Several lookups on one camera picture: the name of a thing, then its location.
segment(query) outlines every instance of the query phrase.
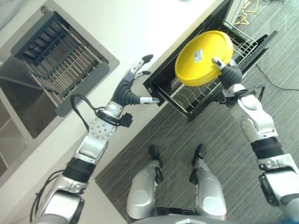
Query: plate label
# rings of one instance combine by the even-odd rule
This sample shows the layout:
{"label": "plate label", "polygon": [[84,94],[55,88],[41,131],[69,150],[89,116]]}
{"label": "plate label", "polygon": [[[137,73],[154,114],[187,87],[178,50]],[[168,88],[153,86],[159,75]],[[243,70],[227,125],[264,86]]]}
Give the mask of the plate label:
{"label": "plate label", "polygon": [[199,49],[194,52],[194,63],[200,62],[204,57],[202,49]]}

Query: drain rack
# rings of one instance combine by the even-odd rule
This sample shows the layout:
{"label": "drain rack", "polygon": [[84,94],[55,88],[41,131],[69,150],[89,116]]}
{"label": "drain rack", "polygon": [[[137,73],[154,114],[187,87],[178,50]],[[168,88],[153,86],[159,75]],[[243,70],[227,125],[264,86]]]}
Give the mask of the drain rack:
{"label": "drain rack", "polygon": [[[237,65],[241,65],[258,46],[257,41],[239,29],[214,17],[209,18],[200,29],[195,30],[195,33],[191,34],[192,38],[208,30],[219,30],[229,35],[234,45],[233,59]],[[196,87],[185,86],[176,78],[174,71],[176,58],[192,38],[187,39],[144,83],[151,95],[160,98],[160,104],[165,100],[169,101],[188,119],[198,115],[218,95],[221,87],[218,78]]]}
{"label": "drain rack", "polygon": [[64,116],[71,94],[85,95],[110,70],[108,60],[57,12],[43,17],[12,48]]}

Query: robotic arm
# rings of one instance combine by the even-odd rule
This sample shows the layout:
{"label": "robotic arm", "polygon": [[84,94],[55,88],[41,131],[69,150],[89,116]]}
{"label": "robotic arm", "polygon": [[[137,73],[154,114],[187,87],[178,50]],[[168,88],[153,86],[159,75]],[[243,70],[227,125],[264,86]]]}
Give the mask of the robotic arm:
{"label": "robotic arm", "polygon": [[221,71],[219,78],[225,88],[218,100],[238,120],[256,154],[258,166],[264,171],[259,181],[267,202],[279,206],[286,218],[298,222],[299,170],[292,156],[283,152],[272,117],[253,92],[241,84],[242,72],[233,61],[229,66],[218,58],[212,61]]}
{"label": "robotic arm", "polygon": [[117,126],[129,127],[132,123],[132,115],[126,113],[121,116],[124,107],[159,103],[157,98],[140,97],[130,89],[138,77],[150,74],[139,70],[152,57],[153,55],[148,55],[136,62],[120,81],[107,106],[96,112],[88,135],[39,206],[34,224],[78,223],[84,206],[80,195],[85,192],[89,178],[107,148],[109,138],[115,133]]}

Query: white countertop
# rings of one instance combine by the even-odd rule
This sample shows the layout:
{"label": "white countertop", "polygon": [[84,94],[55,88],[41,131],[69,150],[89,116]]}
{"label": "white countertop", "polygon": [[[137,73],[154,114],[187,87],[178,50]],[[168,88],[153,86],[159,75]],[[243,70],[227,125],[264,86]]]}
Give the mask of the white countertop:
{"label": "white countertop", "polygon": [[[28,0],[20,12],[0,31],[0,47],[44,3]],[[55,0],[76,22],[119,61],[89,95],[95,106],[105,106],[118,82],[132,64],[147,54],[154,58],[144,70],[154,71],[173,50],[222,2],[222,0]],[[140,78],[133,91],[149,95]],[[94,118],[85,104],[79,110],[87,121]],[[133,115],[130,129],[120,127],[110,139],[108,148],[96,169],[97,175],[161,110],[156,105],[128,106]],[[53,165],[69,152],[86,134],[81,120],[69,113],[60,125],[38,146],[20,168],[0,188],[0,223],[7,223],[26,206]]]}

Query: wire rack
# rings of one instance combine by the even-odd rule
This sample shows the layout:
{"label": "wire rack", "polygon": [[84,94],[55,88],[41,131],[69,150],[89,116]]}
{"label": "wire rack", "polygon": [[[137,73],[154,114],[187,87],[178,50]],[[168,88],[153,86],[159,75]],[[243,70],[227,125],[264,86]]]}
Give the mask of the wire rack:
{"label": "wire rack", "polygon": [[[214,21],[211,26],[203,28],[196,35],[208,30],[220,30],[230,36],[234,45],[233,59],[237,65],[240,65],[257,46],[257,42],[254,39],[225,21],[219,23]],[[155,82],[158,90],[162,92],[169,101],[175,104],[176,107],[179,107],[183,113],[192,113],[213,94],[221,85],[221,82],[219,79],[215,79],[202,86],[185,86],[175,77],[174,63],[176,57],[153,82]]]}

